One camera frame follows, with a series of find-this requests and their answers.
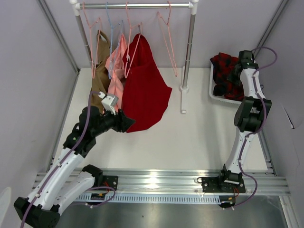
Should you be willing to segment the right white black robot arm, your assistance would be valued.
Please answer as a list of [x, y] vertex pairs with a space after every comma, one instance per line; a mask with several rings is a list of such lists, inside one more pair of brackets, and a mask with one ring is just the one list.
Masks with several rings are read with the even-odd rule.
[[271, 100], [267, 100], [262, 92], [259, 66], [252, 51], [240, 51], [230, 79], [233, 83], [242, 83], [244, 98], [234, 117], [235, 141], [217, 179], [217, 187], [224, 192], [239, 188], [243, 184], [243, 166], [250, 144], [263, 129], [272, 106]]

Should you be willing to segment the pink wire hanger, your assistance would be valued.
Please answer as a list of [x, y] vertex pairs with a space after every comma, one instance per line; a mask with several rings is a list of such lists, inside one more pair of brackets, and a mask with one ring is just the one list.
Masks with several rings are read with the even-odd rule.
[[[177, 65], [176, 65], [176, 61], [175, 61], [175, 54], [174, 54], [174, 49], [173, 49], [173, 45], [172, 45], [172, 38], [171, 38], [171, 30], [170, 30], [170, 18], [171, 18], [171, 3], [168, 1], [167, 2], [169, 5], [169, 14], [168, 14], [168, 18], [165, 20], [164, 17], [161, 15], [161, 13], [158, 11], [157, 12], [157, 18], [158, 18], [158, 22], [161, 28], [161, 32], [162, 32], [162, 36], [165, 42], [165, 46], [168, 52], [168, 56], [171, 62], [171, 67], [173, 69], [174, 75], [175, 77], [178, 76], [178, 72], [177, 72]], [[164, 28], [162, 25], [165, 25], [168, 31], [168, 38], [166, 38], [165, 32], [164, 32]]]

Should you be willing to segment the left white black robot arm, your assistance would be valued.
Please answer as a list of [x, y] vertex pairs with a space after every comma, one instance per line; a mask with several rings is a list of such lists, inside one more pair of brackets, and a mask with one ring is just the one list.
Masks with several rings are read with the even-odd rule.
[[66, 138], [60, 156], [43, 180], [27, 197], [18, 197], [14, 202], [20, 226], [54, 228], [65, 209], [83, 192], [105, 190], [115, 193], [116, 188], [105, 183], [103, 171], [93, 165], [85, 166], [69, 185], [65, 182], [95, 146], [99, 135], [109, 130], [124, 133], [134, 123], [135, 120], [122, 110], [101, 114], [95, 106], [85, 107]]

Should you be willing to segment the red plaid skirt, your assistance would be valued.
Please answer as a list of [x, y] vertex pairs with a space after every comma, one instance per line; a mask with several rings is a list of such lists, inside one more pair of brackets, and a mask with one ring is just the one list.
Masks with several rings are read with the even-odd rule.
[[228, 75], [237, 64], [238, 58], [219, 52], [210, 61], [213, 65], [212, 73], [215, 82], [213, 95], [223, 96], [228, 100], [242, 101], [244, 98], [243, 86], [228, 81]]

